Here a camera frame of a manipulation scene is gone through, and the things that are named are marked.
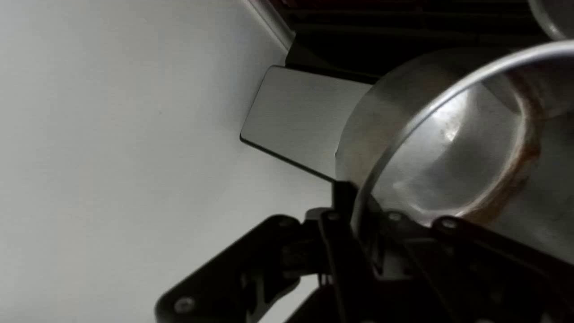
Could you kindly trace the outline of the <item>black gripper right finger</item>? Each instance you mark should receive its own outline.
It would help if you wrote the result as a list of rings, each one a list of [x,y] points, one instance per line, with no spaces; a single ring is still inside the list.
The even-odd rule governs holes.
[[[389,211],[382,236],[406,252],[449,323],[574,323],[574,272],[563,259],[450,215],[422,225]]]

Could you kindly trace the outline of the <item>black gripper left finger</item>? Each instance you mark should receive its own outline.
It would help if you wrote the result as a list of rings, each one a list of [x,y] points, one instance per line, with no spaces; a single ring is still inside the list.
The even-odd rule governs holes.
[[[271,215],[169,288],[156,323],[259,323],[320,268],[314,222]]]

